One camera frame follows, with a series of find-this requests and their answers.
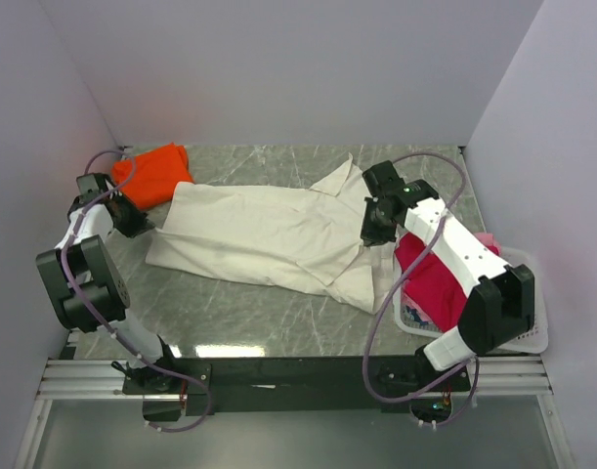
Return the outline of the cream white t shirt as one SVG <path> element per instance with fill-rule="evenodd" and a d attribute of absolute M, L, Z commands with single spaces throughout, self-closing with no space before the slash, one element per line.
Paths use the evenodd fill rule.
<path fill-rule="evenodd" d="M 373 314 L 393 285 L 395 247 L 364 246 L 367 195 L 351 158 L 307 189 L 180 183 L 146 261 L 329 296 Z"/>

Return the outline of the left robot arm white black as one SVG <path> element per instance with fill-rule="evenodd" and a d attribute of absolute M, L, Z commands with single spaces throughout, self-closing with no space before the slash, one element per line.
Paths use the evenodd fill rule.
<path fill-rule="evenodd" d="M 105 333 L 130 355 L 118 367 L 127 378 L 170 392 L 180 383 L 181 369 L 160 336 L 130 311 L 128 289 L 106 247 L 112 233 L 134 238 L 152 230 L 154 223 L 110 176 L 87 173 L 76 183 L 79 196 L 68 210 L 63 239 L 36 257 L 56 316 L 68 330 Z"/>

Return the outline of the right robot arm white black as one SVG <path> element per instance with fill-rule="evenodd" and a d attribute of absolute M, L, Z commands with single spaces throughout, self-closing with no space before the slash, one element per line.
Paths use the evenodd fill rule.
<path fill-rule="evenodd" d="M 406 182 L 391 161 L 362 173 L 369 197 L 361 240 L 367 247 L 396 240 L 397 228 L 418 237 L 453 275 L 466 302 L 456 326 L 423 349 L 414 366 L 419 386 L 435 390 L 448 369 L 484 355 L 534 325 L 535 280 L 524 264 L 512 266 L 492 253 L 450 212 L 426 181 Z"/>

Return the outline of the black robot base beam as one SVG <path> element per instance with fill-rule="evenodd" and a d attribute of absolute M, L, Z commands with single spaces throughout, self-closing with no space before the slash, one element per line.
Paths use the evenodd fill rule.
<path fill-rule="evenodd" d="M 143 400 L 150 422 L 217 412 L 378 409 L 405 413 L 404 404 L 380 403 L 365 389 L 360 357 L 175 359 L 173 373 L 114 362 L 122 392 Z"/>

